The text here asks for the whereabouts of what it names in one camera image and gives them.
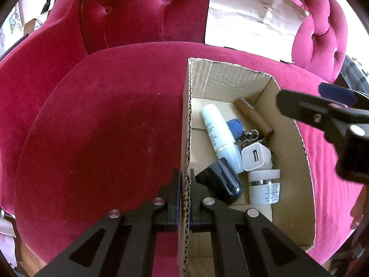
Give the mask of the person's right hand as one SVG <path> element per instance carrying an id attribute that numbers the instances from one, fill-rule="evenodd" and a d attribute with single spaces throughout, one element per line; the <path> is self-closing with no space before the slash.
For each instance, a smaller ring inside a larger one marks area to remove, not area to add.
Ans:
<path id="1" fill-rule="evenodd" d="M 366 189 L 363 188 L 350 212 L 350 216 L 353 218 L 350 229 L 356 229 L 363 218 L 366 196 Z"/>

